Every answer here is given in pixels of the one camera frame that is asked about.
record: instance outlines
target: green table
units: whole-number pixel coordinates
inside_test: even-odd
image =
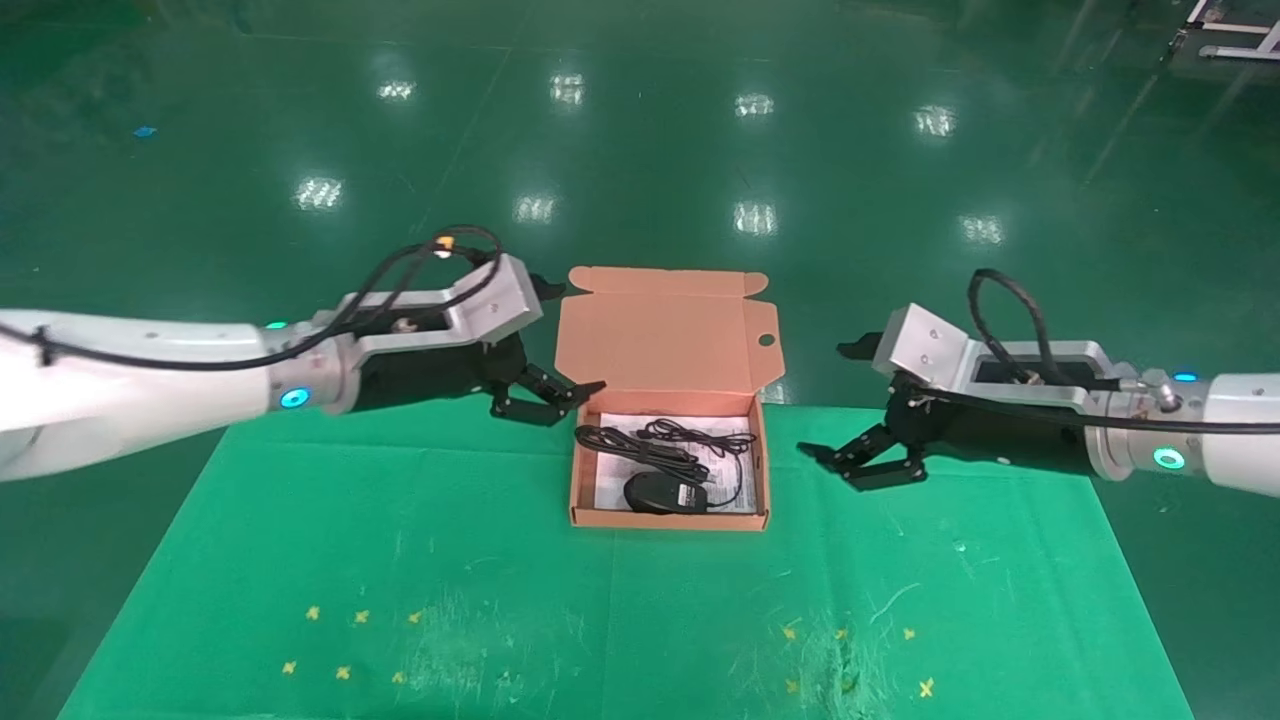
[[[232,429],[65,720],[1190,717],[1088,480],[859,495],[769,406],[763,534],[573,529],[571,427],[481,398]]]

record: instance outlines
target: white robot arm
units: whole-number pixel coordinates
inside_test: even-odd
[[[447,246],[424,250],[465,250],[442,237]],[[603,387],[561,383],[525,359],[518,331],[563,286],[500,247],[470,259],[475,269],[448,290],[361,291],[310,322],[269,328],[0,310],[0,480],[301,407],[348,413],[488,392],[494,416],[556,423]],[[314,347],[291,352],[305,345]],[[509,397],[512,384],[541,404]]]
[[[1036,341],[991,337],[977,310],[984,279],[1019,296]],[[969,305],[982,340],[908,305],[883,332],[841,345],[892,379],[884,421],[840,448],[800,450],[859,491],[924,480],[924,459],[943,455],[1108,480],[1134,470],[1201,475],[1280,496],[1280,374],[1139,373],[1096,342],[1050,342],[1039,307],[995,270],[975,273]],[[905,461],[872,462],[895,445]]]

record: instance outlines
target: open cardboard box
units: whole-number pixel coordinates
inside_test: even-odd
[[[754,515],[648,515],[595,509],[596,454],[573,446],[570,521],[577,527],[763,530],[769,521],[769,462],[756,391],[782,377],[778,310],[746,300],[762,273],[573,268],[586,295],[561,301],[556,368],[577,382],[605,380],[579,411],[579,425],[602,413],[746,416],[759,438]]]

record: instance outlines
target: blue led ring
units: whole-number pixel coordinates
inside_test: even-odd
[[[311,400],[311,391],[305,387],[296,387],[280,396],[280,407],[293,410],[302,407]]]
[[[1156,461],[1156,465],[1166,470],[1181,470],[1187,466],[1187,459],[1183,457],[1181,452],[1178,452],[1172,447],[1157,447],[1155,452],[1151,454],[1151,459]]]

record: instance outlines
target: black cable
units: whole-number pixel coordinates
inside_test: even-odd
[[[1147,420],[1143,418],[1106,418],[1101,415],[1078,415],[1068,410],[1048,410],[1037,405],[1016,405],[1014,402],[1001,402],[974,397],[946,389],[931,387],[918,388],[924,397],[933,397],[974,407],[988,410],[1014,418],[1028,420],[1044,420],[1075,428],[1114,428],[1119,430],[1149,430],[1157,433],[1193,433],[1211,436],[1271,436],[1280,434],[1280,423],[1196,423],[1189,420]]]
[[[669,445],[657,445],[634,438],[617,428],[579,425],[573,430],[573,437],[579,445],[588,450],[650,465],[668,475],[692,483],[707,482],[707,475],[710,473],[705,465],[698,461],[695,455]]]
[[[1005,346],[991,334],[991,328],[987,327],[987,320],[982,316],[982,309],[978,306],[978,291],[982,290],[982,283],[986,281],[992,281],[1009,292],[1014,293],[1014,297],[1021,302],[1023,307],[1032,316],[1032,327],[1036,329],[1036,345],[1039,347],[1041,356],[1041,369],[1042,375],[1050,384],[1066,386],[1066,387],[1083,387],[1085,389],[1119,389],[1116,380],[1094,380],[1094,382],[1079,382],[1073,380],[1062,372],[1057,365],[1057,360],[1053,357],[1053,351],[1048,346],[1048,329],[1044,327],[1044,313],[1041,311],[1039,304],[1036,299],[1027,292],[1023,286],[1018,284],[1016,281],[1001,273],[1000,270],[993,270],[991,268],[982,268],[974,270],[973,278],[969,281],[969,315],[973,318],[973,325],[978,329],[978,337],[982,342],[991,350],[991,354],[996,356],[996,360],[1001,365],[1005,365],[1010,372],[1014,373],[1016,379],[1027,383],[1033,379],[1030,370],[1023,368],[1014,356],[1005,350]]]
[[[332,323],[325,325],[320,332],[307,337],[298,345],[280,350],[278,352],[271,352],[261,357],[251,357],[248,360],[218,360],[218,361],[188,361],[188,360],[159,360],[155,357],[134,357],[132,355],[116,355],[114,352],[105,352],[101,350],[93,350],[91,347],[82,347],[78,345],[72,345],[67,342],[59,342],[47,336],[47,327],[36,328],[33,333],[26,333],[18,328],[5,325],[0,323],[0,336],[15,340],[18,342],[26,342],[28,345],[35,345],[40,347],[41,355],[47,360],[56,360],[59,355],[69,355],[74,357],[83,357],[86,360],[96,360],[99,363],[110,363],[114,365],[125,365],[129,368],[143,368],[148,370],[184,370],[184,372],[205,372],[205,373],[225,373],[233,370],[252,370],[255,368],[265,368],[268,365],[274,365],[276,363],[283,363],[285,360],[292,360],[300,355],[312,350],[321,342],[349,332],[351,328],[348,323],[355,316],[356,311],[360,310],[360,304],[364,299],[374,291],[383,277],[387,275],[390,269],[410,255],[417,255],[417,259],[412,266],[401,277],[399,283],[397,283],[396,290],[388,295],[387,300],[378,307],[374,316],[376,318],[381,313],[387,311],[401,293],[408,287],[417,270],[421,269],[422,263],[426,260],[428,255],[434,251],[449,251],[461,254],[463,249],[454,249],[452,246],[440,245],[440,238],[454,237],[454,236],[474,234],[484,237],[493,242],[493,261],[489,266],[489,272],[484,278],[480,279],[475,286],[460,292],[458,295],[451,297],[440,305],[426,307],[419,313],[420,318],[433,318],[443,314],[445,310],[454,307],[456,305],[475,297],[477,292],[484,290],[493,278],[498,274],[498,265],[500,263],[503,249],[502,242],[488,229],[480,225],[449,225],[447,228],[439,229],[431,234],[431,237],[419,245],[410,245],[396,250],[378,264],[378,268],[365,279],[364,284],[352,297],[351,302],[346,304],[334,318]]]
[[[723,502],[708,502],[707,507],[724,507],[732,505],[742,495],[742,455],[751,451],[751,446],[758,439],[753,433],[730,433],[727,436],[713,436],[703,430],[686,428],[671,418],[658,418],[636,430],[640,439],[658,439],[663,442],[695,442],[708,448],[716,457],[732,455],[737,465],[737,487],[733,496]]]

